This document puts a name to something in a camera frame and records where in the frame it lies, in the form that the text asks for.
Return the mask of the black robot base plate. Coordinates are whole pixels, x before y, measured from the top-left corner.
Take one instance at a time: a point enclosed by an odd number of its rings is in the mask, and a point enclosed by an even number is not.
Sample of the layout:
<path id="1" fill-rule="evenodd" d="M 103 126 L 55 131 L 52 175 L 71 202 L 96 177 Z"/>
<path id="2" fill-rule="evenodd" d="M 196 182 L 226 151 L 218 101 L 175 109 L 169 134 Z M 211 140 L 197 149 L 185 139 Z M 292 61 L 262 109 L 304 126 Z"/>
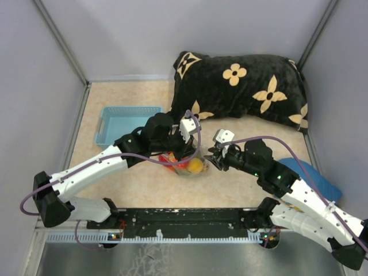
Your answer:
<path id="1" fill-rule="evenodd" d="M 87 229 L 115 229 L 125 238 L 238 238 L 250 230 L 269 229 L 271 210 L 267 208 L 199 208 L 199 209 L 120 209 L 106 221 L 87 222 Z"/>

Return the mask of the clear dotted zip top bag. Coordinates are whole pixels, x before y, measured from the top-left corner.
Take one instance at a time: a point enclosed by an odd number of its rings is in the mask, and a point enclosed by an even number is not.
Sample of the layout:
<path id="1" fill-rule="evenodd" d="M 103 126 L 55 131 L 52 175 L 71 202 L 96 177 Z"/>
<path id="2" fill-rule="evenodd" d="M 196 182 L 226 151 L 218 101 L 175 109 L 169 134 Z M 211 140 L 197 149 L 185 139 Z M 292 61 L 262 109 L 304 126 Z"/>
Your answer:
<path id="1" fill-rule="evenodd" d="M 158 161 L 164 163 L 163 167 L 165 167 L 166 170 L 180 177 L 199 177 L 205 175 L 209 171 L 209 162 L 204 158 L 207 153 L 207 146 L 202 145 L 198 154 L 188 162 L 172 166 L 172 163 L 177 162 L 172 152 L 161 153 L 158 155 Z"/>

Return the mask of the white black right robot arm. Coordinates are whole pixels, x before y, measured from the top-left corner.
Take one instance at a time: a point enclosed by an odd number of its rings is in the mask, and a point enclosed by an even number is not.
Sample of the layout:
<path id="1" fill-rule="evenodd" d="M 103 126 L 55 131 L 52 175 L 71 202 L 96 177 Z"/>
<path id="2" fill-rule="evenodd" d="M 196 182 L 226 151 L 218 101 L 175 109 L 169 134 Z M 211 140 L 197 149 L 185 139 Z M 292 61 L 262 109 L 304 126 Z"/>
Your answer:
<path id="1" fill-rule="evenodd" d="M 215 139 L 210 152 L 207 158 L 219 170 L 235 168 L 251 174 L 273 195 L 269 200 L 272 208 L 256 214 L 261 226 L 290 229 L 324 247 L 349 269 L 362 267 L 367 258 L 367 221 L 343 211 L 274 160 L 272 150 L 261 139 L 246 142 L 244 149 L 225 138 Z"/>

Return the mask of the yellow orange toy fruit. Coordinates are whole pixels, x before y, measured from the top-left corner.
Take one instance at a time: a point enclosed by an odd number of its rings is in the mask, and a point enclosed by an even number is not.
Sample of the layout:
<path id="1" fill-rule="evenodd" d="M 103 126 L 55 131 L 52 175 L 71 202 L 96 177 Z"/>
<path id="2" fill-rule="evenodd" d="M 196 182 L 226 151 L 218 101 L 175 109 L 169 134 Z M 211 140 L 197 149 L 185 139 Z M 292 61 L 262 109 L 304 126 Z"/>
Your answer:
<path id="1" fill-rule="evenodd" d="M 203 170 L 204 164 L 201 159 L 193 158 L 188 162 L 187 170 L 191 174 L 199 174 Z"/>

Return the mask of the red yellow toy pepper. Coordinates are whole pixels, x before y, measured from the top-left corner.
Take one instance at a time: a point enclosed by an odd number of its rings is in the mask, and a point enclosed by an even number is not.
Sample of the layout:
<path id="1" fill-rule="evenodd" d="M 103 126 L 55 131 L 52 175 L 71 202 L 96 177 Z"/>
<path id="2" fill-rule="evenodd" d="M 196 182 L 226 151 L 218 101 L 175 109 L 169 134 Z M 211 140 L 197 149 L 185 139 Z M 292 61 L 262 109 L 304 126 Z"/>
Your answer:
<path id="1" fill-rule="evenodd" d="M 161 154 L 159 155 L 158 157 L 159 161 L 160 162 L 164 162 L 164 163 L 176 163 L 178 162 L 178 160 L 176 160 L 175 156 L 173 153 L 169 153 L 169 154 Z M 184 163 L 181 163 L 181 164 L 175 164 L 175 165 L 165 165 L 165 167 L 167 168 L 186 168 L 188 165 L 188 162 L 184 162 Z"/>

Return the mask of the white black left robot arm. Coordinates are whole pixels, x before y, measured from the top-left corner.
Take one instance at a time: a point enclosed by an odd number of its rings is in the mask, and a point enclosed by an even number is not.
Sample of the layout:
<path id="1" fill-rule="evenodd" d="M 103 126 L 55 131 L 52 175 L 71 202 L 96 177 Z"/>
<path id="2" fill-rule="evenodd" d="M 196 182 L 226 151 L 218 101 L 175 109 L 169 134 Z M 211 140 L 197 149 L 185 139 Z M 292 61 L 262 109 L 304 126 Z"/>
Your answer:
<path id="1" fill-rule="evenodd" d="M 43 225 L 52 228 L 68 220 L 80 220 L 115 227 L 120 215 L 111 199 L 79 198 L 77 194 L 112 173 L 151 161 L 153 153 L 173 153 L 177 164 L 194 158 L 199 152 L 194 134 L 200 134 L 200 130 L 193 114 L 175 126 L 169 114 L 157 113 L 145 126 L 121 136 L 97 156 L 52 175 L 38 173 L 32 197 Z"/>

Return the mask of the green yellow toy mango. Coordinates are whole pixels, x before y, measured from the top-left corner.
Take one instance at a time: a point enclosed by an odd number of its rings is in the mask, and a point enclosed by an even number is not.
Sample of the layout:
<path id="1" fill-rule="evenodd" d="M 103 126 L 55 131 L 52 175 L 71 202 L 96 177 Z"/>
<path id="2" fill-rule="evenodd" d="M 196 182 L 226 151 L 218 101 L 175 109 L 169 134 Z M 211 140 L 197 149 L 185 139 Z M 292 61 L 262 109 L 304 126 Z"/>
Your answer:
<path id="1" fill-rule="evenodd" d="M 184 169 L 176 168 L 175 171 L 181 177 L 190 177 L 190 176 L 192 176 L 192 173 L 190 171 L 188 171 L 187 169 L 185 169 L 185 168 Z"/>

